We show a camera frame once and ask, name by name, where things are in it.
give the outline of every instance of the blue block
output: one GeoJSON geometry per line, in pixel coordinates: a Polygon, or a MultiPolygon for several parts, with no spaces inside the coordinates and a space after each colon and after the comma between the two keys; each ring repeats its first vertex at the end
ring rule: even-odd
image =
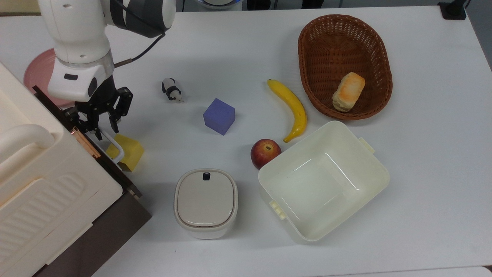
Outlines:
{"type": "Polygon", "coordinates": [[[207,127],[221,135],[225,135],[234,120],[236,120],[236,115],[233,107],[215,98],[203,113],[203,119],[207,127]]]}

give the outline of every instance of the yellow sponge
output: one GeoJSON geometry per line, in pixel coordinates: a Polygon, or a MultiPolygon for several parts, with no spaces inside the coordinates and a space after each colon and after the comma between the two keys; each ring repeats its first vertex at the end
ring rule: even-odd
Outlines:
{"type": "MultiPolygon", "coordinates": [[[[138,161],[144,154],[144,148],[138,141],[120,134],[116,134],[113,139],[123,148],[124,151],[124,157],[118,165],[123,171],[133,171],[135,166],[137,166],[138,161]]],[[[116,146],[111,144],[106,150],[106,153],[109,157],[111,157],[111,159],[114,159],[118,156],[120,151],[116,148],[116,146]]]]}

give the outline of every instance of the panda figurine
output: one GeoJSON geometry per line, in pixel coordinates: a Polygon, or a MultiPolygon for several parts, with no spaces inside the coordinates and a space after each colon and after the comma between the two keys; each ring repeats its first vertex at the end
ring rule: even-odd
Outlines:
{"type": "Polygon", "coordinates": [[[162,81],[162,92],[171,101],[183,102],[181,90],[176,86],[176,80],[173,78],[165,78],[162,81]]]}

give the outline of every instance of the pink plate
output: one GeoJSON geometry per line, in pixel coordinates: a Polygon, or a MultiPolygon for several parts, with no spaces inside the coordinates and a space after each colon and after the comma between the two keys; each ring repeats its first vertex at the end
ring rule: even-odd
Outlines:
{"type": "Polygon", "coordinates": [[[55,51],[53,48],[39,54],[28,66],[24,73],[24,85],[34,94],[33,86],[38,86],[48,98],[57,106],[73,104],[71,100],[64,100],[50,96],[48,93],[48,83],[55,66],[55,51]]]}

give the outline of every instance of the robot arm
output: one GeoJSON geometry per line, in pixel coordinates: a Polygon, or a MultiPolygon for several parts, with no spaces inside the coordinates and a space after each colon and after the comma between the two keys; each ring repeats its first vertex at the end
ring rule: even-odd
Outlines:
{"type": "Polygon", "coordinates": [[[146,37],[162,35],[174,21],[175,0],[38,0],[38,4],[56,43],[48,93],[75,101],[70,116],[78,119],[80,111],[87,117],[81,130],[95,131],[101,139],[98,116],[107,112],[117,133],[117,122],[127,114],[133,95],[126,88],[115,88],[115,66],[104,28],[110,24],[146,37]],[[127,99],[116,104],[123,95],[127,99]]]}

